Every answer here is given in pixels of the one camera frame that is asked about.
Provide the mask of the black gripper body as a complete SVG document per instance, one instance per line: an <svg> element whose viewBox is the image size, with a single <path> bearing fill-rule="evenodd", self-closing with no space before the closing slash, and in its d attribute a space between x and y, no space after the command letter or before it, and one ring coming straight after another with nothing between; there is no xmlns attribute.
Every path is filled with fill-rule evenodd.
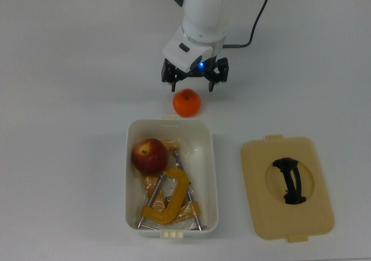
<svg viewBox="0 0 371 261"><path fill-rule="evenodd" d="M190 77L204 77L211 74L215 69L216 57L209 58L204 61L200 61L196 66L189 72Z"/></svg>

